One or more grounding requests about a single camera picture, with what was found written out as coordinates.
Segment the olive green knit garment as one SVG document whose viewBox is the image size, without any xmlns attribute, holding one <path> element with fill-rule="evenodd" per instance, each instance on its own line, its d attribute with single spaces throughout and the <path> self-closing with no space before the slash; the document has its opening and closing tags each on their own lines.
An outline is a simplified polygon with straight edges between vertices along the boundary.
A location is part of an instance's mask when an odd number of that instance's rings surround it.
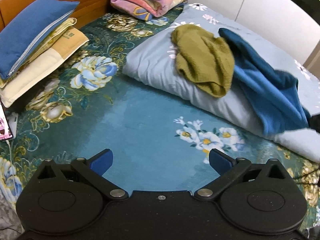
<svg viewBox="0 0 320 240">
<path fill-rule="evenodd" d="M 177 48 L 176 70 L 200 90 L 224 97 L 232 85 L 235 60 L 224 38 L 192 24 L 181 25 L 171 33 Z"/>
</svg>

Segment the blue fleece jacket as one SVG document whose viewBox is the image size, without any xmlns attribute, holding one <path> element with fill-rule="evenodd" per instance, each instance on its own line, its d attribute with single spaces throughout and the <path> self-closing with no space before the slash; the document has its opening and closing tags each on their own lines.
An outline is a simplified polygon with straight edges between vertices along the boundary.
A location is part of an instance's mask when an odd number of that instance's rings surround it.
<svg viewBox="0 0 320 240">
<path fill-rule="evenodd" d="M 240 35 L 219 29 L 234 57 L 233 80 L 263 125 L 263 135 L 275 135 L 309 127 L 310 113 L 298 96 L 298 79 L 275 70 Z"/>
</svg>

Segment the teal floral bed sheet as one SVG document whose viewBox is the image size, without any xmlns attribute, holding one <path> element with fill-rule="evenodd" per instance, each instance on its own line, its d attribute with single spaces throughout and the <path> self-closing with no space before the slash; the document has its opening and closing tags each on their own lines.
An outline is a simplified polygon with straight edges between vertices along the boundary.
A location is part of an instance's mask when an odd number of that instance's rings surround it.
<svg viewBox="0 0 320 240">
<path fill-rule="evenodd" d="M 194 191 L 217 176 L 207 156 L 218 146 L 254 163 L 279 159 L 307 200 L 302 228 L 319 225 L 316 163 L 122 73 L 126 55 L 181 11 L 151 23 L 112 13 L 89 23 L 81 29 L 89 41 L 12 105 L 17 135 L 1 143 L 1 193 L 13 210 L 45 159 L 66 164 L 109 148 L 105 176 L 125 190 Z"/>
</svg>

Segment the cream yellow pillow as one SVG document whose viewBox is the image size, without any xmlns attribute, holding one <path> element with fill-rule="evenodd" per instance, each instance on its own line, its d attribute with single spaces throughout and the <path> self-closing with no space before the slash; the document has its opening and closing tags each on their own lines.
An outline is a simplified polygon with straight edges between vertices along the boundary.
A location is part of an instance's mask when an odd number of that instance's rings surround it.
<svg viewBox="0 0 320 240">
<path fill-rule="evenodd" d="M 59 68 L 88 38 L 74 27 L 70 17 L 54 29 L 37 47 L 21 68 L 7 81 L 1 79 L 1 102 L 9 108 L 28 90 Z"/>
</svg>

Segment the blue zippered pillow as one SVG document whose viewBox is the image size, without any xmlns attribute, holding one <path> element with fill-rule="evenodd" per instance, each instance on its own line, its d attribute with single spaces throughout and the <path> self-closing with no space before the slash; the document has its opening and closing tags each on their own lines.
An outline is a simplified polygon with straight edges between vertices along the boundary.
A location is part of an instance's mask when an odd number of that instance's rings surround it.
<svg viewBox="0 0 320 240">
<path fill-rule="evenodd" d="M 78 1 L 36 0 L 1 31 L 1 78 L 7 80 L 36 47 L 74 12 Z"/>
</svg>

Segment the light blue floral quilt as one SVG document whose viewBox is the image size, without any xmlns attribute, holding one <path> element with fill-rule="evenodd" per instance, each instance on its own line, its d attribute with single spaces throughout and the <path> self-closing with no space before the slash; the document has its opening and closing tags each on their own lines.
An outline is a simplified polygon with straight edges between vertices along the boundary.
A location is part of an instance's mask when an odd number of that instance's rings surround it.
<svg viewBox="0 0 320 240">
<path fill-rule="evenodd" d="M 225 97 L 215 99 L 178 77 L 174 70 L 176 48 L 171 44 L 169 36 L 176 27 L 184 24 L 199 25 L 214 34 L 218 33 L 219 27 L 235 31 L 271 66 L 293 74 L 299 81 L 298 95 L 303 106 L 312 114 L 319 112 L 319 81 L 316 77 L 271 42 L 200 3 L 186 5 L 167 29 L 129 52 L 123 73 L 153 88 L 188 100 L 196 107 L 261 136 L 262 125 L 239 88 L 234 87 Z"/>
</svg>

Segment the grey floral blanket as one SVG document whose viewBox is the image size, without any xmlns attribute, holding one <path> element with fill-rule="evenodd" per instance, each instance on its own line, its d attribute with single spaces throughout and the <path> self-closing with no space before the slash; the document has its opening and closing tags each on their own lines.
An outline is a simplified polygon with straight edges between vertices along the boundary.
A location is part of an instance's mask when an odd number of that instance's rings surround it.
<svg viewBox="0 0 320 240">
<path fill-rule="evenodd" d="M 1 193 L 0 202 L 0 234 L 2 240 L 17 239 L 23 233 L 23 228 L 9 202 Z"/>
</svg>

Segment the smartphone with pink screen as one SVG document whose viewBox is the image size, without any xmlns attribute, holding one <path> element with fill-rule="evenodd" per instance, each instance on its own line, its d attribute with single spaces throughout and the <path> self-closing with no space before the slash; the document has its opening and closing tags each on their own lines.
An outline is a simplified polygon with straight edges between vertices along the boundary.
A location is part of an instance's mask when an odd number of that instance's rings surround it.
<svg viewBox="0 0 320 240">
<path fill-rule="evenodd" d="M 13 137 L 3 106 L 0 106 L 0 141 L 9 140 Z"/>
</svg>

